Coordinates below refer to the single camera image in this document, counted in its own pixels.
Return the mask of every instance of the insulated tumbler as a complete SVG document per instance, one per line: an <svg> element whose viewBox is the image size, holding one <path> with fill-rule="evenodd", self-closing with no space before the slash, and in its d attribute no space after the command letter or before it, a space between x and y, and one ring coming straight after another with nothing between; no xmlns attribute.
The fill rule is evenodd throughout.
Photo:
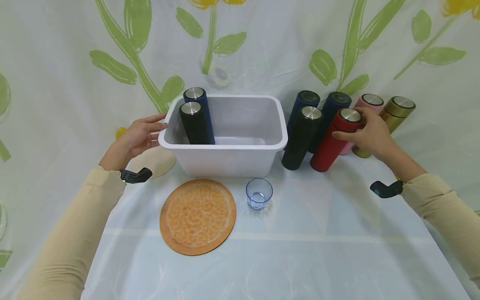
<svg viewBox="0 0 480 300"><path fill-rule="evenodd" d="M285 168L296 170L300 167L322 118L322 112L318 108L311 106L302 108L288 135L288 143L282 158L282 165Z"/></svg>
<svg viewBox="0 0 480 300"><path fill-rule="evenodd" d="M292 113L290 114L290 118L288 119L287 123L287 132L290 135L290 131L292 130L293 123L297 119L302 108L306 106L312 106L316 108L320 103L320 96L316 93L311 91L301 91L297 94L297 99L295 99L295 104L292 108Z"/></svg>
<svg viewBox="0 0 480 300"><path fill-rule="evenodd" d="M324 107L322 108L324 119L320 122L317 133L310 144L308 149L310 153L315 153L315 149L325 136L325 132L327 131L328 126L330 126L330 123L332 122L338 110L349 107L351 103L352 98L342 92L332 92L328 94Z"/></svg>
<svg viewBox="0 0 480 300"><path fill-rule="evenodd" d="M374 112L378 113L380 109L382 109L383 105L384 100L379 96L374 94L364 94L360 96L354 108L370 108ZM353 143L348 142L345 148L343 148L342 152L340 152L340 155L347 154L352 147Z"/></svg>
<svg viewBox="0 0 480 300"><path fill-rule="evenodd" d="M208 145L208 126L205 110L198 102L187 102L179 108L181 122L191 145Z"/></svg>
<svg viewBox="0 0 480 300"><path fill-rule="evenodd" d="M215 136L213 134L212 119L210 118L210 108L208 107L207 93L201 87L191 87L183 93L185 102L198 102L202 106L205 114L208 129L209 144L215 145Z"/></svg>
<svg viewBox="0 0 480 300"><path fill-rule="evenodd" d="M378 115L387 123L388 130L392 133L397 127L413 112L417 106L415 103L405 97L395 96L392 97L384 108L380 110ZM353 153L356 155L367 158L371 154L368 151L353 147Z"/></svg>
<svg viewBox="0 0 480 300"><path fill-rule="evenodd" d="M347 144L347 141L334 138L332 132L356 132L361 126L361 119L361 114L354 109L343 108L338 111L310 160L310 166L315 171L327 171Z"/></svg>

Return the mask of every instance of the clear drinking cup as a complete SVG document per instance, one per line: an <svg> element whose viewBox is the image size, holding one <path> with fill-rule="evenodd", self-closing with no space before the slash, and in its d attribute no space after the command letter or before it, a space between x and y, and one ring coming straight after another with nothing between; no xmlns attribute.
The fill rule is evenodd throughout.
<svg viewBox="0 0 480 300"><path fill-rule="evenodd" d="M272 198L273 187L263 178L254 178L247 183L247 202L254 210L262 210Z"/></svg>

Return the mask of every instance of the white plastic bin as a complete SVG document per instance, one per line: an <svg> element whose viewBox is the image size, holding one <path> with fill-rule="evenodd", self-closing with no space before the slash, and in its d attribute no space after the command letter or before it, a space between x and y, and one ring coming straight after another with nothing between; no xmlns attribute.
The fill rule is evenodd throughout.
<svg viewBox="0 0 480 300"><path fill-rule="evenodd" d="M194 177L265 177L287 144L280 101L270 96L208 95L215 145L190 145L174 100L158 141Z"/></svg>

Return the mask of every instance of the black wrist device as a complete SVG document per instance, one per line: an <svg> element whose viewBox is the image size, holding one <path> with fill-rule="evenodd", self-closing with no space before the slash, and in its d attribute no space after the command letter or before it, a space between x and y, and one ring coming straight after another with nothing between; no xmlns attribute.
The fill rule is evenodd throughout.
<svg viewBox="0 0 480 300"><path fill-rule="evenodd" d="M126 183L145 182L152 177L152 171L148 168L143 168L138 173L122 169L120 170L120 173L120 178Z"/></svg>
<svg viewBox="0 0 480 300"><path fill-rule="evenodd" d="M386 186L381 181L375 181L370 186L370 190L377 194L377 196L380 198L392 198L400 195L403 192L403 182L395 181L389 186Z"/></svg>

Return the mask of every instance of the white tablecloth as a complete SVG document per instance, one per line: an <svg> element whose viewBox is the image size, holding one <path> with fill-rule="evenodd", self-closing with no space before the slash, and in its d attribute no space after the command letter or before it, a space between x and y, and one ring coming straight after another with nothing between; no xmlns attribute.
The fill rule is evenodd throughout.
<svg viewBox="0 0 480 300"><path fill-rule="evenodd" d="M381 162L349 154L318 173L307 156L299 170L288 171L282 153L266 177L274 194L263 211L246 203L249 179L215 179L234 196L237 220L222 245L200 256L174 252L160 235L165 199L192 179L178 164L158 179L128 185L82 298L468 299L403 199L380 199L369 190L375 180L396 180Z"/></svg>

